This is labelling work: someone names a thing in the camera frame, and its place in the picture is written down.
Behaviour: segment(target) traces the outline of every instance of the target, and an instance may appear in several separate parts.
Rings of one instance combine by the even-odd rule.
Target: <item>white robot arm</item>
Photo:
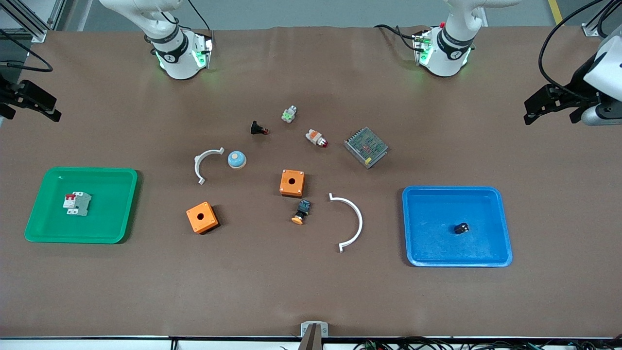
[[[128,18],[145,32],[155,47],[160,67],[174,79],[188,79],[207,68],[211,37],[181,29],[169,14],[182,0],[100,0],[104,7]]]
[[[444,0],[449,18],[444,27],[414,37],[415,59],[433,74],[452,76],[466,64],[471,44],[482,25],[475,14],[478,7],[508,7],[521,0]]]

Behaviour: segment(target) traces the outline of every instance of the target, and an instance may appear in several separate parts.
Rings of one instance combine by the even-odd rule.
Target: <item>black cable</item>
[[[374,28],[385,28],[388,29],[389,31],[391,31],[393,34],[395,35],[399,35],[405,39],[412,39],[412,37],[409,37],[408,35],[404,35],[401,32],[398,32],[397,30],[387,26],[386,24],[378,24],[377,26],[374,26]]]
[[[15,44],[17,44],[22,49],[26,50],[26,52],[32,54],[34,57],[37,57],[41,62],[43,62],[47,66],[47,68],[37,68],[37,67],[30,67],[30,66],[26,66],[26,65],[14,65],[14,64],[11,64],[11,63],[7,63],[6,64],[7,67],[9,67],[9,68],[19,68],[19,69],[24,69],[24,70],[33,70],[35,72],[51,72],[51,71],[54,70],[52,68],[52,66],[49,63],[47,63],[46,60],[41,58],[41,56],[37,55],[33,50],[30,50],[29,48],[27,48],[21,42],[13,39],[13,37],[11,37],[9,34],[7,34],[4,30],[0,29],[0,34],[5,36],[10,41],[13,41]]]
[[[569,14],[566,18],[562,19],[561,22],[559,22],[554,28],[553,30],[549,33],[549,35],[546,37],[546,39],[544,40],[544,43],[542,44],[542,48],[540,49],[540,55],[538,56],[538,68],[540,69],[540,73],[542,74],[542,76],[549,82],[551,83],[553,86],[555,86],[556,88],[571,94],[572,96],[579,98],[581,100],[587,101],[589,100],[589,98],[583,96],[583,95],[579,95],[576,92],[570,91],[568,88],[565,88],[563,86],[560,85],[560,83],[556,82],[555,80],[553,80],[553,78],[551,78],[548,74],[546,74],[546,72],[544,71],[544,67],[542,66],[542,58],[544,57],[544,51],[546,50],[547,45],[549,45],[549,41],[550,38],[553,36],[553,34],[555,34],[555,32],[557,32],[557,29],[559,29],[564,23],[568,22],[569,19],[573,18],[574,16],[576,16],[578,13],[584,11],[585,9],[592,7],[596,4],[598,4],[599,2],[602,2],[603,0],[593,0],[592,2],[580,7],[579,9],[575,10],[575,12]]]
[[[415,348],[412,344],[418,344],[419,347]],[[453,346],[449,343],[441,339],[430,339],[424,337],[406,337],[399,340],[398,345],[401,349],[406,345],[407,350],[421,350],[425,347],[430,348],[431,350],[454,350]]]
[[[397,31],[397,34],[399,35],[400,38],[402,38],[402,42],[404,43],[404,45],[406,45],[406,47],[408,47],[409,49],[413,50],[413,51],[417,51],[417,52],[423,52],[423,49],[420,49],[418,47],[413,47],[410,46],[407,42],[406,39],[404,38],[404,35],[402,34],[402,32],[399,30],[399,26],[395,26],[395,30]]]
[[[611,9],[611,11],[609,11],[609,13],[608,13],[608,14],[605,14],[605,15],[604,15],[604,16],[605,16],[605,19],[607,19],[607,17],[609,17],[609,16],[613,13],[613,11],[617,10],[617,9],[618,9],[618,7],[620,7],[620,5],[622,5],[622,1],[618,2],[618,4],[617,4],[614,8],[612,8],[612,9]]]
[[[3,60],[0,61],[0,67],[2,66],[3,63],[9,63],[9,62],[14,62],[14,63],[19,63],[19,64],[24,64],[24,61],[20,61],[20,60]]]
[[[510,349],[510,350],[529,350],[526,346],[520,344],[510,344],[506,341],[495,341],[492,343],[476,343],[469,345],[469,350],[497,350],[497,349]]]
[[[620,6],[620,4],[622,4],[621,0],[614,0],[612,2],[609,2],[609,4],[607,4],[607,6],[603,8],[604,12],[600,16],[600,18],[598,19],[598,23],[596,24],[596,31],[598,32],[598,35],[600,35],[602,38],[606,38],[609,36],[609,34],[605,34],[605,32],[603,31],[603,22],[605,21],[605,19],[607,19],[607,17],[609,17],[609,15],[611,15],[611,13],[613,13],[613,11],[615,11]]]
[[[164,14],[164,12],[160,11],[160,13],[162,14],[162,17],[164,17],[164,19],[166,19],[166,21],[167,21],[168,23],[171,23],[171,24],[176,24],[176,25],[178,25],[180,28],[184,28],[184,29],[188,29],[188,30],[190,30],[190,27],[181,26],[181,25],[179,24],[179,19],[178,19],[177,17],[173,16],[173,18],[175,19],[175,22],[172,22],[172,21],[171,21],[171,20],[170,20],[170,19],[169,19],[169,18],[168,18],[165,14]]]
[[[378,24],[377,26],[374,26],[374,28],[389,29],[393,34],[399,36],[400,39],[402,39],[402,42],[404,43],[404,45],[406,45],[406,47],[408,47],[409,49],[411,49],[413,51],[417,51],[417,52],[423,52],[424,51],[423,49],[420,49],[418,47],[411,46],[410,44],[408,44],[408,42],[406,42],[406,39],[412,40],[412,37],[414,35],[419,35],[419,34],[425,32],[425,30],[413,33],[412,35],[405,35],[405,34],[402,33],[402,31],[399,30],[399,26],[395,26],[395,29],[393,29],[393,28],[387,26],[386,24]]]
[[[170,350],[177,350],[178,344],[179,344],[179,339],[172,337],[170,339]]]
[[[539,347],[540,349],[544,350],[544,347],[545,347],[545,346],[547,346],[547,345],[549,345],[549,344],[550,344],[553,340],[554,340],[554,339],[550,339],[548,342],[546,342],[546,343],[544,343],[543,345],[538,346],[538,347]]]
[[[387,342],[372,339],[365,339],[364,341],[355,344],[352,350],[357,350],[360,346],[363,346],[360,350],[368,350],[368,348],[373,350],[394,350],[393,347],[391,347]]]
[[[595,14],[595,15],[594,15],[594,17],[592,17],[592,19],[590,19],[590,22],[587,22],[587,23],[585,24],[585,27],[589,27],[589,26],[590,26],[590,24],[592,24],[592,22],[593,22],[593,21],[595,21],[595,20],[596,20],[596,18],[598,18],[598,16],[600,16],[600,14],[601,14],[601,13],[603,13],[603,11],[605,11],[605,8],[607,7],[607,5],[603,6],[603,8],[602,8],[602,9],[600,9],[600,11],[598,11],[598,13],[597,13],[597,14]]]
[[[205,23],[205,26],[207,27],[208,31],[211,31],[210,26],[207,24],[207,22],[205,21],[205,18],[203,18],[203,16],[201,16],[201,14],[199,13],[199,11],[197,10],[196,7],[194,7],[194,4],[192,3],[192,0],[188,0],[188,3],[192,6],[192,8],[194,9],[194,11],[198,14],[198,16],[201,18],[201,21],[203,21],[203,23]]]

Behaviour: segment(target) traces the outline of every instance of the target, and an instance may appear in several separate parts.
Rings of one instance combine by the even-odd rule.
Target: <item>small black component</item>
[[[311,210],[311,203],[303,199],[298,203],[298,211],[294,214],[292,221],[295,224],[302,225],[303,220],[306,215],[309,215],[309,211]]]
[[[268,135],[268,133],[270,133],[270,130],[261,127],[259,124],[257,124],[256,120],[253,120],[253,123],[251,124],[251,134],[253,134],[253,135],[255,135],[255,134]]]
[[[468,232],[468,224],[466,222],[463,222],[462,224],[458,224],[453,228],[453,231],[457,235]]]

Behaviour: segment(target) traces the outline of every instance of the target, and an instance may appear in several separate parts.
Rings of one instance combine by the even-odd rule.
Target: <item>yellow floor line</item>
[[[549,0],[550,11],[553,13],[553,19],[555,19],[555,24],[559,24],[562,21],[562,13],[559,12],[559,6],[557,5],[557,0]]]

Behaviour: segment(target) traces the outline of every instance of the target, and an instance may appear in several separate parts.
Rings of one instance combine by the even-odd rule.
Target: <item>metal frame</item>
[[[60,14],[65,9],[67,0],[56,0],[50,17],[44,22],[21,0],[0,0],[0,8],[5,10],[23,29],[32,35],[32,42],[45,41],[47,31],[56,28]]]
[[[601,16],[601,12],[605,8],[605,6],[607,6],[607,4],[603,5],[598,10],[596,15],[592,19],[590,19],[589,22],[581,23],[581,29],[583,30],[583,33],[585,34],[585,36],[587,36],[587,37],[598,37],[598,36],[600,36],[600,35],[598,35],[598,30],[596,29],[596,26],[598,25],[598,18]]]
[[[313,345],[322,344],[320,349],[324,350],[352,350],[353,346],[357,343],[361,343],[368,337],[327,337],[321,338],[319,334],[311,334],[308,332],[309,337],[313,335]],[[546,342],[555,339],[560,341],[567,339],[569,341],[611,341],[613,338],[548,338],[548,337],[422,337],[428,339],[439,339],[450,343],[454,346],[454,349],[460,349],[461,344],[478,344],[478,343],[492,343],[494,341],[505,340],[510,343],[526,342],[545,345]],[[372,337],[374,340],[382,340],[388,343],[390,347],[397,349],[394,341],[404,340],[403,337]],[[612,343],[615,348],[620,347],[620,340],[617,343]],[[296,350],[297,346],[308,346],[309,342],[304,341],[304,337],[298,338],[296,336],[180,336],[180,337],[168,337],[168,336],[92,336],[92,337],[6,337],[0,338],[0,348],[2,350],[82,350],[82,349],[98,349],[98,350]],[[576,350],[575,346],[568,345],[545,345],[542,347],[545,350]]]

